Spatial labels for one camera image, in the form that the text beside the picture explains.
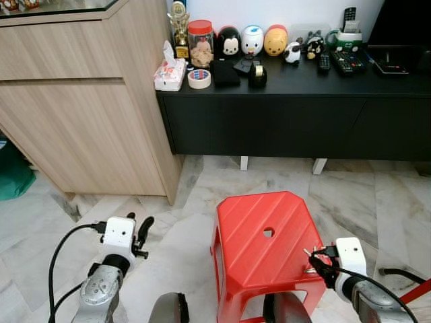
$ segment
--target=white figurine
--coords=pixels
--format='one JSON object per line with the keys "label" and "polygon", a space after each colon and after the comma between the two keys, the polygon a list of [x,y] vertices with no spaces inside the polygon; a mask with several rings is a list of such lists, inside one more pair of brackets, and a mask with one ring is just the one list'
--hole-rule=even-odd
{"label": "white figurine", "polygon": [[248,26],[241,34],[241,49],[244,54],[256,56],[263,48],[263,30],[259,26]]}
{"label": "white figurine", "polygon": [[295,42],[291,42],[284,51],[284,59],[287,63],[298,66],[301,57],[301,46],[302,37],[296,39]]}

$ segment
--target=green bag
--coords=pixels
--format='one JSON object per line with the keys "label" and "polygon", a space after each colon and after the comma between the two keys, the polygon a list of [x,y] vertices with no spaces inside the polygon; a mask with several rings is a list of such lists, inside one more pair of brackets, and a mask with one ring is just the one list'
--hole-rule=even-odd
{"label": "green bag", "polygon": [[23,195],[35,179],[20,151],[8,141],[0,149],[0,201]]}

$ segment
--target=masking tape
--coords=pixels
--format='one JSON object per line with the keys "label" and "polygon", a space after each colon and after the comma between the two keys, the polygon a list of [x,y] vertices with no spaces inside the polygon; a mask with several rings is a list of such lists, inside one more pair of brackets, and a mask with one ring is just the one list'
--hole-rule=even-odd
{"label": "masking tape", "polygon": [[192,89],[205,89],[211,85],[211,73],[206,69],[196,69],[187,75]]}
{"label": "masking tape", "polygon": [[262,65],[257,65],[256,66],[256,76],[260,77],[263,75],[263,66]]}

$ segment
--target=gold trophy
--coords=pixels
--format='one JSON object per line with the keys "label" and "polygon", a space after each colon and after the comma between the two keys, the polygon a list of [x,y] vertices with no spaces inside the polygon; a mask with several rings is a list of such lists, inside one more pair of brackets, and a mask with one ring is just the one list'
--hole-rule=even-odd
{"label": "gold trophy", "polygon": [[168,13],[170,24],[174,31],[175,53],[179,59],[189,58],[189,39],[187,38],[187,26],[190,14],[181,1],[174,1]]}

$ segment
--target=mickey mouse figure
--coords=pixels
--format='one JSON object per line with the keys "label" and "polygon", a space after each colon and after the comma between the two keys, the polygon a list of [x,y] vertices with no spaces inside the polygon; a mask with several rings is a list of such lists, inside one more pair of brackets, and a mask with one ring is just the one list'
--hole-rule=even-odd
{"label": "mickey mouse figure", "polygon": [[223,27],[218,35],[218,47],[221,57],[235,57],[241,48],[239,31],[232,26]]}

